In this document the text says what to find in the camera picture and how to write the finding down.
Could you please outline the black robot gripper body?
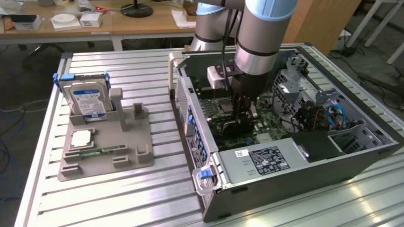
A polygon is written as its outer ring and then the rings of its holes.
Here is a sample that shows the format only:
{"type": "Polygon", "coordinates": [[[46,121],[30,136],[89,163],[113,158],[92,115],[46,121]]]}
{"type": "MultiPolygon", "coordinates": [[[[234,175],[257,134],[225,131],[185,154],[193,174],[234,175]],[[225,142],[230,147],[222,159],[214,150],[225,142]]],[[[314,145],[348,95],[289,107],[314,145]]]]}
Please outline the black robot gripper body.
{"type": "Polygon", "coordinates": [[[232,77],[230,87],[233,90],[232,104],[236,104],[238,98],[246,98],[249,102],[257,101],[257,97],[264,92],[268,81],[268,75],[237,74],[232,77]]]}

